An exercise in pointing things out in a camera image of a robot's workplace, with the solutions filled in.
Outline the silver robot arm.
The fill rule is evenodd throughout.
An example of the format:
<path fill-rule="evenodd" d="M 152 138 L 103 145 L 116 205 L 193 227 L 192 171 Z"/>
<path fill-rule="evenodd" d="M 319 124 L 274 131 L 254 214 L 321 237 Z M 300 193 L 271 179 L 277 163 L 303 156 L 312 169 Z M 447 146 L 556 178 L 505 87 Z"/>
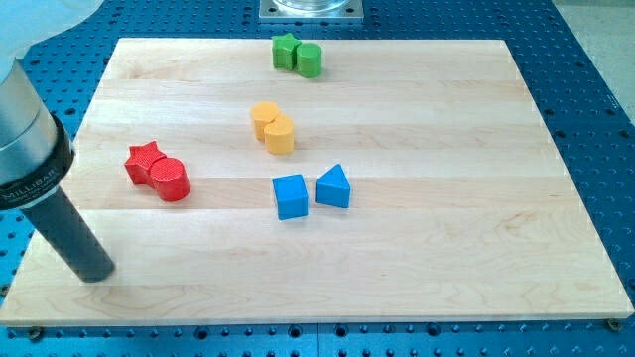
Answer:
<path fill-rule="evenodd" d="M 34 205 L 55 191 L 73 161 L 68 134 L 20 59 L 28 49 L 90 17 L 103 0 L 1 3 L 1 208 Z"/>

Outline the clear acrylic robot base plate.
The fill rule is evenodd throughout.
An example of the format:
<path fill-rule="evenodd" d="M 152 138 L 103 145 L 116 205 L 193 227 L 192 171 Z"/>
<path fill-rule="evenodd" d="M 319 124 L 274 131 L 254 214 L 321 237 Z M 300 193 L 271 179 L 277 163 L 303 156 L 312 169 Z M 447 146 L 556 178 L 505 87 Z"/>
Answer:
<path fill-rule="evenodd" d="M 260 0 L 261 20 L 362 19 L 362 0 Z"/>

